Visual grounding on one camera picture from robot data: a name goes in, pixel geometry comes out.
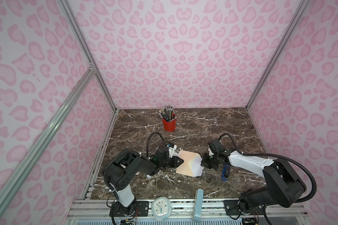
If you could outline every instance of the marble tabletop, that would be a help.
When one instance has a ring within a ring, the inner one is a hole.
[[[124,148],[144,153],[149,134],[157,131],[166,141],[170,141],[185,151],[204,155],[207,143],[222,133],[230,133],[244,152],[263,153],[264,147],[245,108],[193,108],[175,109],[178,118],[176,129],[167,132],[158,110],[119,110],[107,150],[97,176],[91,199],[114,199],[108,191],[103,170],[111,159]],[[229,137],[221,139],[226,148],[234,148]],[[149,145],[150,153],[162,144],[159,136],[154,135]],[[265,185],[260,176],[241,168],[232,167],[227,181],[221,180],[220,171],[203,169],[202,176],[189,177],[176,174],[174,168],[159,171],[152,178],[139,173],[131,182],[131,189],[137,199],[150,199],[165,196],[167,198],[194,198],[196,190],[204,190],[205,198],[237,198],[248,189]]]

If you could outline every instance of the aluminum frame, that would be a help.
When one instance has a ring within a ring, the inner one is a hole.
[[[265,151],[266,153],[270,153],[270,151],[266,148],[265,143],[263,142],[265,139],[262,137],[262,134],[261,134],[260,132],[258,132],[258,131],[259,131],[259,128],[258,128],[257,125],[254,123],[254,120],[252,119],[252,116],[250,115],[250,111],[249,111],[248,109],[246,109],[246,110],[247,110],[247,113],[248,113],[248,116],[249,116],[250,120],[252,121],[253,127],[254,127],[254,129],[256,130],[256,132],[257,132],[257,134],[258,134],[258,136],[259,136],[259,140],[260,140],[260,142],[262,143],[262,146],[263,146],[263,148],[264,148],[264,151]]]
[[[103,81],[103,78],[100,75],[99,70],[97,69],[97,66],[95,64],[94,58],[92,57],[90,50],[88,48],[88,45],[86,44],[85,38],[81,33],[80,27],[76,22],[74,13],[71,9],[70,4],[68,3],[67,0],[57,0],[66,19],[68,20],[68,23],[72,29],[72,31],[74,32],[74,35],[76,37],[76,39],[79,42],[79,45],[86,57],[86,60],[88,61],[88,63],[90,64],[90,66],[95,70],[95,76],[97,77],[99,84],[100,84],[100,88],[101,90],[104,92],[105,97],[107,98],[107,100],[109,101],[109,104],[112,108],[113,111],[116,111],[116,107],[115,104],[113,102],[113,99],[110,97],[110,93]]]
[[[53,116],[48,126],[41,133],[35,144],[28,151],[27,155],[15,169],[14,173],[10,176],[9,180],[5,183],[4,187],[0,190],[0,218],[13,200],[14,196],[21,188],[25,179],[28,177],[31,170],[39,160],[42,153],[48,147],[52,138],[60,128],[60,125],[64,122],[73,106],[76,104],[81,93],[85,90],[86,85],[93,77],[95,71],[89,69],[86,71],[84,76],[81,78],[79,83],[76,85],[74,90],[69,94],[67,99],[63,102],[63,105]]]
[[[302,0],[299,3],[299,6],[298,6],[297,10],[295,11],[294,16],[292,17],[291,21],[289,22],[289,25],[288,25],[287,29],[285,30],[283,37],[280,39],[280,42],[279,42],[277,48],[275,49],[275,52],[274,52],[272,58],[268,62],[268,65],[265,68],[262,77],[260,78],[257,86],[255,87],[255,89],[253,91],[252,96],[250,97],[250,99],[248,101],[248,104],[246,106],[246,108],[248,110],[250,110],[251,107],[253,106],[253,103],[254,103],[255,99],[257,98],[259,92],[261,91],[262,87],[264,86],[265,81],[269,77],[273,66],[278,61],[281,53],[283,52],[285,46],[287,45],[289,39],[291,38],[294,30],[297,28],[297,25],[300,23],[304,14],[308,10],[311,1],[312,0]]]
[[[238,200],[238,198],[205,198],[203,199],[202,218],[229,218],[224,209],[223,200]],[[149,201],[148,216],[140,217],[143,219],[153,218],[151,203]],[[192,218],[194,213],[194,199],[170,199],[173,208],[169,218]],[[82,219],[104,219],[110,218],[110,209],[106,205],[106,200],[75,200],[68,213],[67,220]],[[266,210],[268,217],[308,217],[302,203],[294,203],[290,208],[284,208],[279,205],[268,206]]]
[[[100,166],[101,166],[101,163],[103,161],[106,148],[108,147],[108,143],[109,143],[109,139],[110,139],[110,136],[111,136],[111,132],[113,131],[114,124],[115,124],[118,112],[119,112],[119,110],[116,110],[113,113],[113,115],[111,116],[108,128],[107,128],[107,130],[105,132],[103,141],[102,141],[102,143],[100,145],[101,147],[99,148],[99,151],[98,151],[98,153],[97,153],[97,155],[95,157],[94,164],[92,165],[90,173],[89,173],[89,177],[86,180],[84,189],[83,189],[83,191],[81,193],[80,199],[82,199],[82,200],[85,200],[86,196],[88,195],[88,192],[93,190],[93,188],[91,188],[91,187],[94,186],[94,183],[95,183],[95,181],[97,179],[97,175],[99,173]]]

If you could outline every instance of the pencil holder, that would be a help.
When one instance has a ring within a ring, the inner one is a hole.
[[[175,127],[176,127],[176,119],[174,119],[173,121],[171,122],[167,122],[165,121],[165,119],[162,120],[163,121],[163,124],[164,124],[164,129],[168,132],[171,132],[171,131],[174,131],[175,130]]]

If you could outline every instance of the white alarm clock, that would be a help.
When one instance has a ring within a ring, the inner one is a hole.
[[[171,215],[171,203],[166,197],[157,198],[152,202],[151,210],[156,221],[166,220]]]

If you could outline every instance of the enclosure wall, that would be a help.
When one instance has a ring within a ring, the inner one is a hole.
[[[62,224],[79,199],[113,112],[93,77],[0,224]]]
[[[267,151],[315,176],[313,224],[338,224],[338,0],[313,1],[249,112]]]
[[[120,108],[246,106],[299,2],[69,0]]]
[[[87,69],[55,0],[0,1],[0,189]]]

